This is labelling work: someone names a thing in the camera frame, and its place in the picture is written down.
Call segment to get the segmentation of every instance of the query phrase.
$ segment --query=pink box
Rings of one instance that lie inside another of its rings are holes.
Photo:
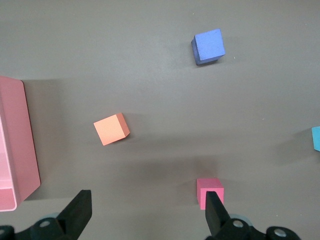
[[[216,192],[221,202],[224,203],[225,188],[218,178],[198,178],[196,180],[196,197],[201,210],[206,210],[207,192]]]
[[[39,186],[24,84],[0,76],[0,212],[15,210]]]

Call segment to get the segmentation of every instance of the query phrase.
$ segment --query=gray tabletop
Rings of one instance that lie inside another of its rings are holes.
[[[23,80],[41,186],[0,225],[21,231],[82,189],[80,239],[201,240],[197,178],[264,232],[319,239],[320,1],[0,1],[0,75]],[[195,34],[226,55],[196,66]],[[102,146],[93,123],[131,130]]]

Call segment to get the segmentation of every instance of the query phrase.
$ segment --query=orange cube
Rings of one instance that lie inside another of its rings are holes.
[[[130,133],[125,118],[121,112],[95,122],[94,127],[103,146],[120,139],[124,139]]]

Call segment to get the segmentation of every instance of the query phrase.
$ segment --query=pink bin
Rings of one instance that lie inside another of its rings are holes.
[[[0,212],[15,210],[39,186],[24,84],[0,76]]]

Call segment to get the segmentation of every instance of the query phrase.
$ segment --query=light blue block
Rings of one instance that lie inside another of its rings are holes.
[[[197,65],[216,61],[226,54],[220,28],[195,35],[191,45]]]
[[[314,150],[320,151],[320,126],[311,128]]]

